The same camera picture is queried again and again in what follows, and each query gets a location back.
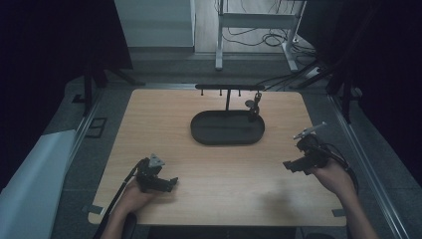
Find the black panel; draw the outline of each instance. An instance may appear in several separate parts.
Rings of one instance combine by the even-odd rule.
[[[353,67],[360,106],[422,185],[421,11],[417,1],[384,2]]]
[[[1,1],[0,36],[3,187],[88,61],[100,72],[130,68],[131,60],[111,0]]]
[[[298,35],[316,48],[321,62],[332,65],[344,53],[366,9],[362,0],[308,1]]]

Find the human hand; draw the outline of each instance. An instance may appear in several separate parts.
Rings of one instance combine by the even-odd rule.
[[[161,194],[161,192],[152,190],[148,192],[141,192],[139,184],[135,179],[133,179],[124,189],[124,192],[115,206],[114,211],[118,211],[123,215],[126,215],[129,212],[135,212],[159,194]]]
[[[350,176],[340,164],[332,158],[325,167],[313,167],[307,169],[307,171],[315,175],[322,186],[333,192],[340,199],[356,195],[354,184]]]

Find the white wall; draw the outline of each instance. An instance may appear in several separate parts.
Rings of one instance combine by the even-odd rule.
[[[129,47],[193,47],[194,0],[114,0]]]

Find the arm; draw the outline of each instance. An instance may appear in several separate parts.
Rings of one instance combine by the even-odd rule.
[[[324,168],[311,168],[319,182],[333,192],[343,206],[347,225],[353,238],[378,238],[354,190],[347,172],[333,159]]]
[[[156,193],[143,193],[139,190],[136,180],[127,184],[123,195],[114,210],[109,215],[102,239],[121,238],[124,220],[130,212],[135,212],[156,196]]]

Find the wooden table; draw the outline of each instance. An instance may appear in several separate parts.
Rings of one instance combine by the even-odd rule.
[[[230,109],[246,110],[255,92],[232,93]],[[291,173],[283,161],[303,154],[293,135],[311,126],[297,93],[264,92],[260,115],[263,138],[243,146],[206,146],[190,133],[192,118],[224,110],[225,92],[136,90],[132,93],[93,205],[107,208],[122,181],[143,158],[155,153],[165,161],[159,177],[179,177],[138,216],[148,225],[343,226],[334,194],[312,175]],[[90,213],[91,223],[102,215]]]

